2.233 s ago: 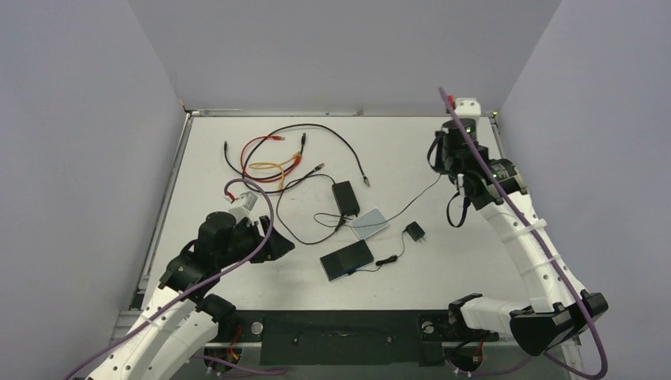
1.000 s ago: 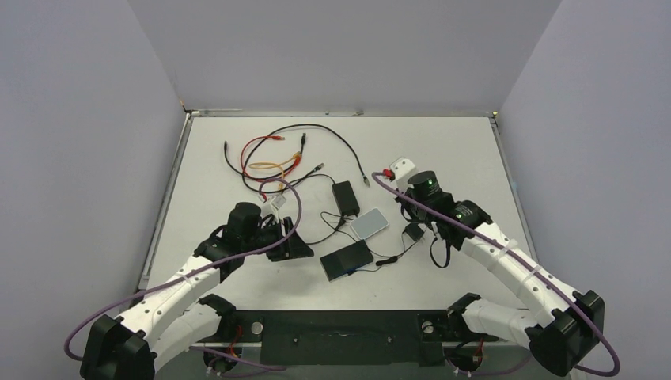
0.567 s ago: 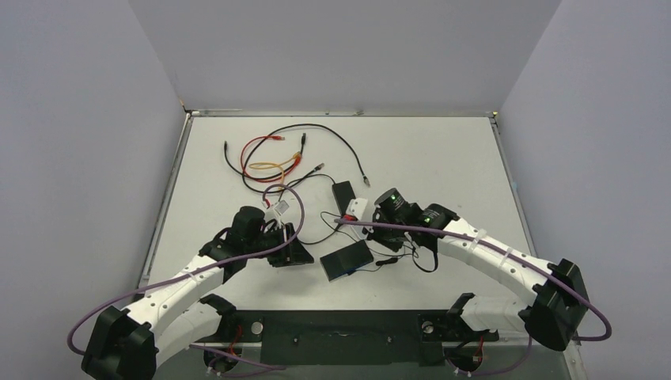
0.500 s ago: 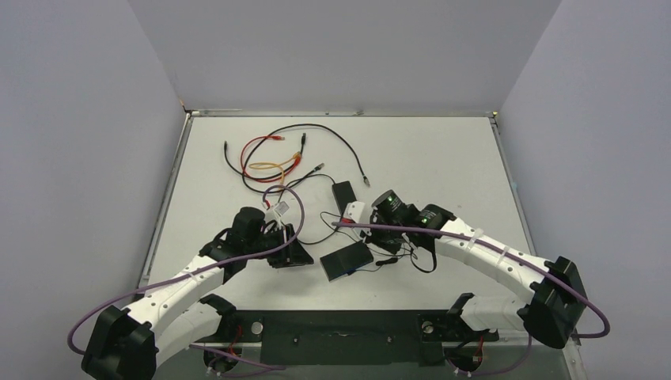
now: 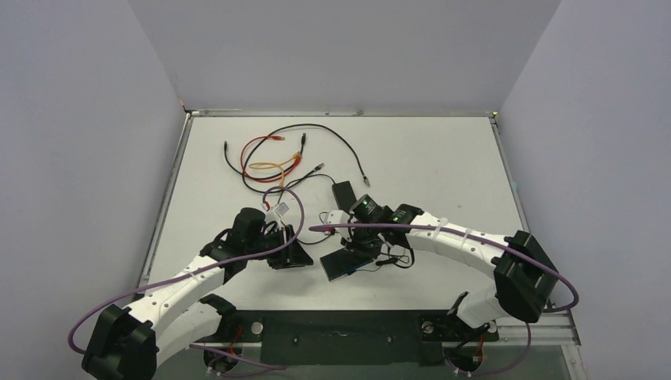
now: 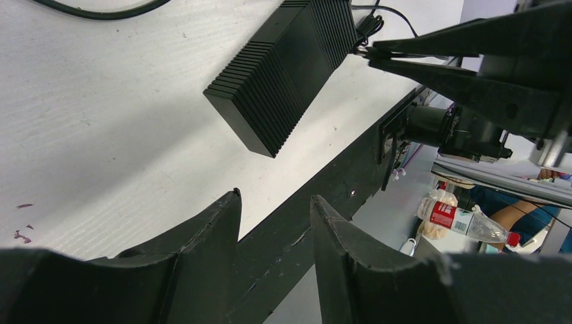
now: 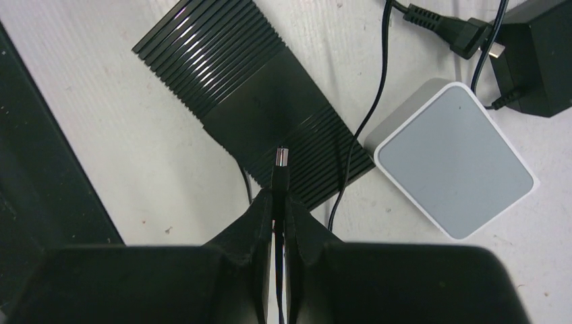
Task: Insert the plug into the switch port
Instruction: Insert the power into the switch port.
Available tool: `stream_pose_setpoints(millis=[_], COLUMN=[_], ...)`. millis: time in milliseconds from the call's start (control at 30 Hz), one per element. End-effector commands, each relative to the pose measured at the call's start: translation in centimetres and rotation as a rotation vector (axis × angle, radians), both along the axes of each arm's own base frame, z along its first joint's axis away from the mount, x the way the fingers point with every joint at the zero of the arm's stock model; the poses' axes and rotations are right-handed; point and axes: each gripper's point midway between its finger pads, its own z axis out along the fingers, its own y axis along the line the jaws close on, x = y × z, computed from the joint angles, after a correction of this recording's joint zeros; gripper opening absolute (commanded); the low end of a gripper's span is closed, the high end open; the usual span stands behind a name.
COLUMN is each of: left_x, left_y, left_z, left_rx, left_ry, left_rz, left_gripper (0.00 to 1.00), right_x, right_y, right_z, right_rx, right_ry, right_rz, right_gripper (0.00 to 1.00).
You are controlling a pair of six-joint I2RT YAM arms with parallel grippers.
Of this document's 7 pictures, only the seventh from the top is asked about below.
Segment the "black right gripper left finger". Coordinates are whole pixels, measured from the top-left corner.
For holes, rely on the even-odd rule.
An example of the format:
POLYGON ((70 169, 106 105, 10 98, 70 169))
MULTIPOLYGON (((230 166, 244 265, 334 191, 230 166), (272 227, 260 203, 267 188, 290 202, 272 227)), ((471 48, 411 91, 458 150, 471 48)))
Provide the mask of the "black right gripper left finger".
POLYGON ((10 323, 265 323, 273 196, 201 246, 51 250, 10 323))

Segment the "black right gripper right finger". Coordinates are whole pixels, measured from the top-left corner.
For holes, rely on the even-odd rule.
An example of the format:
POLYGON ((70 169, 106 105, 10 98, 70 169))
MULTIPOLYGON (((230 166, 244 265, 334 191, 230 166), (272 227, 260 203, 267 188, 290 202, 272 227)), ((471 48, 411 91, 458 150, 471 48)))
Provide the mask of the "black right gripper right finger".
POLYGON ((503 264, 458 244, 344 242, 285 200, 290 323, 528 323, 503 264))

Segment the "black ribbed network switch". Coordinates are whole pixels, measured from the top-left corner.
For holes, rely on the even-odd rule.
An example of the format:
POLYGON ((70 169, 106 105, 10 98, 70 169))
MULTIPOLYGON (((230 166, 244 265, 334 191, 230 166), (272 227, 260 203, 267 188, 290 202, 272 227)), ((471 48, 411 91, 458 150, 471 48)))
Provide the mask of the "black ribbed network switch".
POLYGON ((253 1, 180 1, 133 52, 260 186, 286 147, 308 209, 374 167, 253 1))

